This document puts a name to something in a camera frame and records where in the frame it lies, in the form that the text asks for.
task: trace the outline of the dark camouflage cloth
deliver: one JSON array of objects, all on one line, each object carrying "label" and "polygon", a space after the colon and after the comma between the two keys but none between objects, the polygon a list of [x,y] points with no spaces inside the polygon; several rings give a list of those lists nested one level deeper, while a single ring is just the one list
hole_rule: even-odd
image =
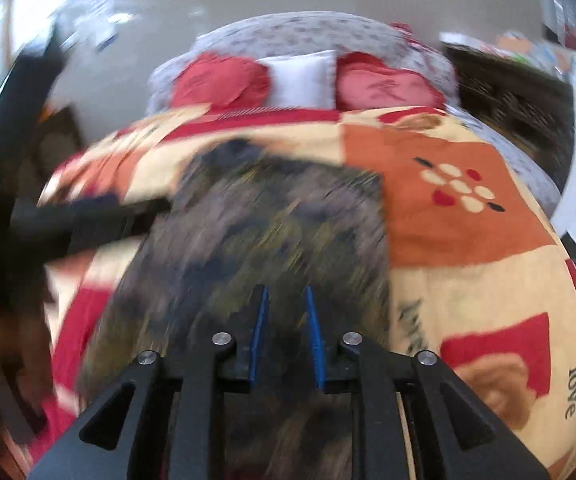
[{"label": "dark camouflage cloth", "polygon": [[197,155],[88,345],[79,389],[92,399],[139,351],[180,354],[269,288],[252,396],[227,396],[230,472],[349,478],[348,399],[315,393],[303,290],[335,319],[388,343],[388,248],[379,176],[290,160],[245,140]]}]

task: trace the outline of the red dot print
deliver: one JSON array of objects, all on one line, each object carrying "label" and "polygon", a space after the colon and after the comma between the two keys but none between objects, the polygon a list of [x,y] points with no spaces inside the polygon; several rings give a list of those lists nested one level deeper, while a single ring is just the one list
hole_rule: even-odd
[{"label": "red dot print", "polygon": [[479,171],[466,170],[466,174],[467,174],[472,180],[476,180],[477,182],[480,182],[480,181],[481,181],[481,175],[479,174]]},{"label": "red dot print", "polygon": [[449,194],[444,193],[441,189],[435,189],[433,193],[433,202],[436,203],[436,205],[441,205],[445,207],[449,205],[454,205],[455,199]]}]

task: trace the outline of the pillow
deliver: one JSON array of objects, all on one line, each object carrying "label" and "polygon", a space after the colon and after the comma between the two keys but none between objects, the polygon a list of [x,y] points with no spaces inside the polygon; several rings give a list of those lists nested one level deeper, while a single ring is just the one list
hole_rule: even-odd
[{"label": "pillow", "polygon": [[351,52],[339,60],[337,108],[341,111],[428,106],[444,109],[444,95],[414,70],[389,68],[378,58]]},{"label": "pillow", "polygon": [[258,60],[270,68],[268,107],[335,108],[337,58],[334,50]]},{"label": "pillow", "polygon": [[270,91],[268,67],[254,59],[204,52],[175,79],[170,108],[212,103],[213,108],[257,108]]}]

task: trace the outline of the white pillow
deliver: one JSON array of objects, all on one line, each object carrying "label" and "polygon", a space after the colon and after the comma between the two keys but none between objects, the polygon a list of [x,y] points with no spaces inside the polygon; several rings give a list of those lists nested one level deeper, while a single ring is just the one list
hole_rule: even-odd
[{"label": "white pillow", "polygon": [[257,60],[270,68],[271,89],[264,106],[335,108],[337,56],[323,50],[303,56],[272,56]]}]

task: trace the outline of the red pillow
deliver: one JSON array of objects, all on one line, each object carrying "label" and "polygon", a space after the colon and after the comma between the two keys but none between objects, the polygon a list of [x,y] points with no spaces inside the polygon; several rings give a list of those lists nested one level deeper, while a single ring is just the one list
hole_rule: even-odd
[{"label": "red pillow", "polygon": [[444,109],[446,100],[414,70],[389,68],[370,54],[351,52],[337,65],[337,108],[367,110],[397,106]]},{"label": "red pillow", "polygon": [[170,108],[211,103],[212,108],[257,108],[270,92],[268,67],[254,59],[204,52],[175,79]]}]

